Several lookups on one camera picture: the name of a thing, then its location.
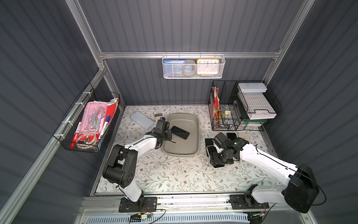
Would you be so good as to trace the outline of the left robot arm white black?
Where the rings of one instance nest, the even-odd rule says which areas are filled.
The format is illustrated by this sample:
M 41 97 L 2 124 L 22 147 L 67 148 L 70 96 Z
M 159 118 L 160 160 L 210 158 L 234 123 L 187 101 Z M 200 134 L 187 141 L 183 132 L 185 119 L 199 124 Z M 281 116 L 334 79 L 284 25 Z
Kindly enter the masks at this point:
M 143 191 L 134 181 L 137 159 L 149 150 L 160 148 L 163 142 L 172 140 L 169 126 L 170 123 L 161 117 L 156 127 L 141 139 L 112 147 L 102 177 L 115 184 L 128 201 L 137 203 L 143 198 Z

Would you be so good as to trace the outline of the light blue case phone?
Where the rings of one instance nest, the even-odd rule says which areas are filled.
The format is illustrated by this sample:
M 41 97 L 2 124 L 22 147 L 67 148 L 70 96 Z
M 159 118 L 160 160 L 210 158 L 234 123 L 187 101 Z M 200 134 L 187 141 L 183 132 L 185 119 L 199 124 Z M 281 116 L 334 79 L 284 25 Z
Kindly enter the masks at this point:
M 206 138 L 205 139 L 205 146 L 206 147 L 213 147 L 213 139 Z

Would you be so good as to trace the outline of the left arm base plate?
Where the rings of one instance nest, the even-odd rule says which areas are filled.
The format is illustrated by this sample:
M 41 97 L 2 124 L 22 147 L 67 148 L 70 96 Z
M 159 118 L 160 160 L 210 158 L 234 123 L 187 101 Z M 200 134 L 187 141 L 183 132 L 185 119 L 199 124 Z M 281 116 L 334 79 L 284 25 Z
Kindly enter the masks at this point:
M 137 202 L 132 202 L 129 199 L 122 198 L 120 201 L 119 213 L 130 212 L 155 212 L 158 205 L 157 197 L 140 197 Z

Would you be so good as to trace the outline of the grey storage tray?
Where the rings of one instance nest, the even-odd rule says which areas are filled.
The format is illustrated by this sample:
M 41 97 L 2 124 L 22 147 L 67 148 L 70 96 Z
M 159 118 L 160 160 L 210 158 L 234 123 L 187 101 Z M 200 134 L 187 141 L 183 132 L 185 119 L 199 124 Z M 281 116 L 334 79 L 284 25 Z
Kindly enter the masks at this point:
M 163 142 L 163 152 L 176 157 L 195 156 L 200 146 L 199 118 L 189 113 L 172 113 L 167 121 L 172 140 Z

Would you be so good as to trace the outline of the beige case phone with ring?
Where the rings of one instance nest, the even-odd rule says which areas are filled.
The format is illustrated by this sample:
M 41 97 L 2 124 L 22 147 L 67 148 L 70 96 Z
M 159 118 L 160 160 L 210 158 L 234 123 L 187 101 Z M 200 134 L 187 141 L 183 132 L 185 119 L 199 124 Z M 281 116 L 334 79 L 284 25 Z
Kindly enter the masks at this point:
M 238 137 L 240 137 L 246 141 L 250 141 L 250 136 L 248 133 L 238 133 Z

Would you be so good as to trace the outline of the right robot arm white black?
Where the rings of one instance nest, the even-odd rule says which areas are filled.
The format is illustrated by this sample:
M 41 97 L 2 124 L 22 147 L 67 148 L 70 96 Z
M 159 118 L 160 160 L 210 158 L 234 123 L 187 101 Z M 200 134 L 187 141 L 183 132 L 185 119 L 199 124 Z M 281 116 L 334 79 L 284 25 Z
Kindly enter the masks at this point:
M 207 156 L 214 168 L 245 161 L 279 181 L 273 187 L 250 185 L 242 197 L 230 200 L 233 209 L 259 209 L 267 208 L 269 203 L 283 203 L 297 212 L 307 213 L 322 192 L 309 166 L 297 166 L 275 158 L 243 138 L 232 140 L 219 133 L 212 139 L 206 139 L 205 143 Z

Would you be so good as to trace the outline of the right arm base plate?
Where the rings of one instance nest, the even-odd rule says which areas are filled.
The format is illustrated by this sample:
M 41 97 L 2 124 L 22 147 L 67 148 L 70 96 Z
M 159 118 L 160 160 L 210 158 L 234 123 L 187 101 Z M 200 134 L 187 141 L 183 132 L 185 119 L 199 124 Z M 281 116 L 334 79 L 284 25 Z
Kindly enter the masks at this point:
M 250 197 L 247 199 L 244 195 L 230 195 L 229 196 L 229 204 L 233 210 L 249 210 L 249 209 L 268 209 L 270 208 L 268 203 L 258 203 Z

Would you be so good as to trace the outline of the cream case phone black screen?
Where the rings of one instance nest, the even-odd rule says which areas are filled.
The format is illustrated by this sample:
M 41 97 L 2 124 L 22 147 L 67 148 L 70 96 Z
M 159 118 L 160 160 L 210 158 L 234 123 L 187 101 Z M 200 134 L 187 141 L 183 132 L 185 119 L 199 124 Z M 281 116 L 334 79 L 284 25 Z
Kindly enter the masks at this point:
M 217 149 L 214 145 L 207 146 L 206 150 L 207 150 L 207 156 L 210 158 L 214 158 L 218 154 Z

